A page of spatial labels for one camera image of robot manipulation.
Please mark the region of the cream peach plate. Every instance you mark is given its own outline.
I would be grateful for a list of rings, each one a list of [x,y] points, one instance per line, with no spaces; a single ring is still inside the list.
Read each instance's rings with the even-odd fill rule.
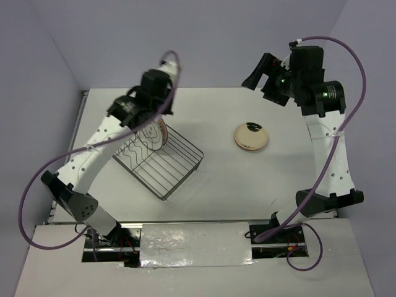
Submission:
[[[246,122],[235,129],[233,138],[242,149],[256,151],[264,148],[269,140],[269,134],[260,124]]]

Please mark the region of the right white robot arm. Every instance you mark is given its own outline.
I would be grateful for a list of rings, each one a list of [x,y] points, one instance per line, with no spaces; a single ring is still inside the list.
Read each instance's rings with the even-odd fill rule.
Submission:
[[[290,209],[274,212],[269,231],[258,235],[259,240],[270,236],[282,242],[291,233],[289,224],[306,222],[320,213],[364,201],[363,192],[351,178],[344,135],[346,125],[360,106],[346,113],[343,85],[337,80],[325,80],[324,49],[303,46],[301,42],[290,42],[290,54],[285,59],[264,53],[241,84],[254,90],[266,75],[267,81],[261,89],[266,100],[280,106],[294,100],[308,129],[316,166],[312,188],[298,191]]]

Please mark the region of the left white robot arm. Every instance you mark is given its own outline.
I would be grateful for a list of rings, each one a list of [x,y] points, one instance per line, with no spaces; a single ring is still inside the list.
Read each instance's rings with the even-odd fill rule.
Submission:
[[[71,156],[57,172],[45,171],[41,176],[57,204],[75,221],[99,233],[106,246],[117,245],[127,232],[88,193],[89,189],[126,137],[143,123],[171,112],[178,79],[179,65],[175,61],[162,61],[156,69],[145,71],[139,85],[112,102],[84,151]]]

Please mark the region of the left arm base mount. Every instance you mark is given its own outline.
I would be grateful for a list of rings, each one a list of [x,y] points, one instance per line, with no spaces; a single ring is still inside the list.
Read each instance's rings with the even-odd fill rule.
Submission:
[[[122,227],[123,234],[110,242],[89,228],[84,233],[82,263],[118,263],[127,268],[140,267],[141,228]]]

